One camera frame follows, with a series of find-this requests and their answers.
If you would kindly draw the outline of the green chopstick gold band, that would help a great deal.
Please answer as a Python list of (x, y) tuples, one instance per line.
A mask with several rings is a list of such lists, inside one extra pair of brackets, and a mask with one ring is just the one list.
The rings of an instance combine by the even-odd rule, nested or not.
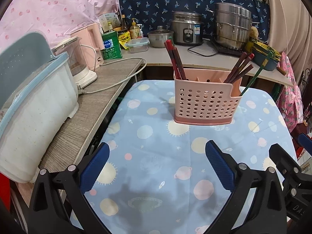
[(274, 54), (272, 51), (270, 51), (268, 53), (268, 55), (265, 57), (262, 65), (260, 66), (260, 68), (258, 69), (258, 71), (256, 72), (256, 74), (253, 76), (253, 78), (251, 79), (251, 81), (247, 84), (247, 86), (244, 88), (244, 90), (241, 92), (241, 94), (239, 95), (240, 97), (244, 95), (245, 92), (247, 92), (247, 90), (255, 83), (257, 77), (260, 75), (260, 73), (262, 72), (262, 70), (264, 69), (264, 67), (267, 65), (267, 63), (269, 62), (269, 60), (274, 57)]

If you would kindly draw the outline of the maroon chopstick dark band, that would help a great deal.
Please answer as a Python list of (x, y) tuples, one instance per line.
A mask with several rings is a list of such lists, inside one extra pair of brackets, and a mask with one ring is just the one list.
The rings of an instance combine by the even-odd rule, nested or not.
[(253, 69), (253, 65), (249, 65), (242, 72), (240, 72), (230, 83), (233, 84), (234, 82), (238, 81), (238, 79), (241, 79), (244, 75), (246, 75), (252, 69)]

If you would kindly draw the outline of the bright red twisted chopstick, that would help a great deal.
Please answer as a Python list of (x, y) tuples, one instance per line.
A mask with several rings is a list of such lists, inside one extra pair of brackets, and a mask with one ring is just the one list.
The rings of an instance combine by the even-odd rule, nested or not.
[(254, 58), (254, 54), (250, 54), (248, 57), (245, 57), (244, 61), (238, 66), (232, 77), (227, 81), (228, 83), (232, 83), (234, 79), (239, 75), (240, 72), (248, 65), (248, 63)]

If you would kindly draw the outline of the maroon twisted chopstick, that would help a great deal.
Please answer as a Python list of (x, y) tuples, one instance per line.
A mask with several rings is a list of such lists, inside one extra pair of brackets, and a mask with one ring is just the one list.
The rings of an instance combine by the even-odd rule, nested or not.
[(239, 66), (242, 64), (242, 62), (245, 60), (246, 57), (247, 57), (247, 53), (243, 52), (242, 55), (240, 56), (240, 58), (238, 59), (238, 61), (236, 62), (236, 64), (234, 65), (234, 67), (232, 68), (232, 71), (229, 73), (227, 78), (224, 80), (224, 83), (228, 83), (230, 81), (230, 79), (237, 72)]

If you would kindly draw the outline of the dark red chopstick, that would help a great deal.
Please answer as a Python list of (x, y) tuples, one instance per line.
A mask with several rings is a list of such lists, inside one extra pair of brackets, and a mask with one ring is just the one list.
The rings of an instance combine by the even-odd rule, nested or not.
[(179, 70), (180, 77), (182, 80), (187, 80), (186, 74), (184, 72), (183, 63), (181, 62), (181, 58), (178, 53), (178, 49), (176, 47), (172, 48), (172, 54), (174, 55), (174, 59), (177, 65), (177, 69)]
[(179, 70), (178, 70), (178, 67), (177, 67), (177, 64), (176, 64), (173, 52), (171, 50), (169, 50), (168, 54), (170, 56), (171, 63), (172, 63), (173, 69), (174, 69), (175, 78), (176, 79), (181, 79), (181, 76), (180, 76), (180, 73), (179, 73)]

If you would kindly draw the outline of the pink perforated utensil holder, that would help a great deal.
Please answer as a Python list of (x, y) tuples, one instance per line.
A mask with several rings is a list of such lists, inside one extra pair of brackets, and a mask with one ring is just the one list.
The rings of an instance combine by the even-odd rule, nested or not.
[(228, 71), (186, 68), (186, 79), (174, 79), (175, 122), (185, 125), (227, 125), (242, 98), (241, 79), (225, 83)]

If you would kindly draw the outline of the white dish drainer box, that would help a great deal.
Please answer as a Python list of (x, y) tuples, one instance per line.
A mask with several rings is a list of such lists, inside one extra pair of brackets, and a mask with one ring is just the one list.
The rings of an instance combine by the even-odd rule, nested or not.
[(44, 35), (30, 32), (1, 53), (1, 173), (35, 180), (56, 133), (77, 112), (69, 56), (55, 56)]

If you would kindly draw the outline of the green tin can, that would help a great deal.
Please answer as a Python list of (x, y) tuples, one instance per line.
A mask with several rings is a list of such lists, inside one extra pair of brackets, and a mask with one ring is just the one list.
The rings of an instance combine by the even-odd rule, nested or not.
[(104, 49), (102, 55), (104, 60), (122, 59), (121, 47), (118, 41), (118, 35), (115, 31), (102, 34)]

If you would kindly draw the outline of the beige curtain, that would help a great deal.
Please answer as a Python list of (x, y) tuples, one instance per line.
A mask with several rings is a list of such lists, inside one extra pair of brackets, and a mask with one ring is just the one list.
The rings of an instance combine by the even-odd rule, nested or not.
[(311, 69), (311, 16), (301, 0), (259, 0), (269, 4), (269, 46), (285, 52), (298, 83)]

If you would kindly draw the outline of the yellow packet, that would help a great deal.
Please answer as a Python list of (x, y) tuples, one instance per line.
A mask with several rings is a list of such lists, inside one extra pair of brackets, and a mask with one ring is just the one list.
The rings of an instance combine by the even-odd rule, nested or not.
[(121, 34), (118, 35), (118, 41), (120, 46), (125, 49), (128, 50), (128, 42), (131, 41), (131, 34), (129, 31), (123, 32)]

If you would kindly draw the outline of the large steel steamer pot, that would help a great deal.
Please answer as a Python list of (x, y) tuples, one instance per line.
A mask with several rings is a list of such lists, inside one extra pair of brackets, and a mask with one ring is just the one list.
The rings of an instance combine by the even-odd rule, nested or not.
[(247, 44), (252, 26), (252, 13), (232, 3), (216, 3), (214, 8), (215, 41), (223, 47), (241, 50)]

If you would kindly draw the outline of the yellow oil bottle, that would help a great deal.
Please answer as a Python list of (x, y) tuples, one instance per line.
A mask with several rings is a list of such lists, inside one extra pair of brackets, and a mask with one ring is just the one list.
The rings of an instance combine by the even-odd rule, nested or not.
[(135, 18), (132, 19), (132, 25), (129, 29), (131, 39), (138, 39), (141, 37), (140, 27), (136, 24)]

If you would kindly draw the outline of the small steel pot with lid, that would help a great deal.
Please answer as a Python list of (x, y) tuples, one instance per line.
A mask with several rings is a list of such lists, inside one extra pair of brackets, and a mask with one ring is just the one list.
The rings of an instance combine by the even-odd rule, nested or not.
[(164, 43), (170, 37), (174, 37), (174, 32), (172, 30), (166, 30), (163, 26), (158, 26), (156, 30), (148, 33), (148, 39), (153, 48), (164, 48)]

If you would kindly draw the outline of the silver rice cooker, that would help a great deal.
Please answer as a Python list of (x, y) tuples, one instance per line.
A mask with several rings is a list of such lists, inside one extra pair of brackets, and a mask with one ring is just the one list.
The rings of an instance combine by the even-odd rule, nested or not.
[(202, 16), (198, 13), (176, 11), (171, 22), (174, 43), (195, 46), (203, 43)]

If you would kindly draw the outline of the pink dotted curtain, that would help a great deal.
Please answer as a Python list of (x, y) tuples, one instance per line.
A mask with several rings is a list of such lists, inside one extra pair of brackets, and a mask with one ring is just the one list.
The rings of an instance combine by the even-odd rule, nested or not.
[(12, 0), (1, 19), (1, 50), (32, 31), (56, 45), (73, 30), (117, 9), (117, 0)]

